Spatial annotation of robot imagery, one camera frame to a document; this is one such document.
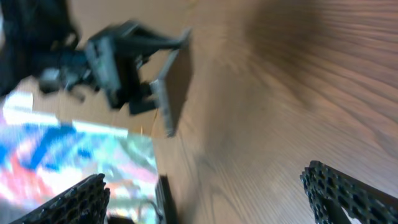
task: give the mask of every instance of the wood grain surface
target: wood grain surface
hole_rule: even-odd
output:
[[[311,160],[398,197],[397,1],[188,5],[195,76],[155,140],[182,223],[315,223]]]

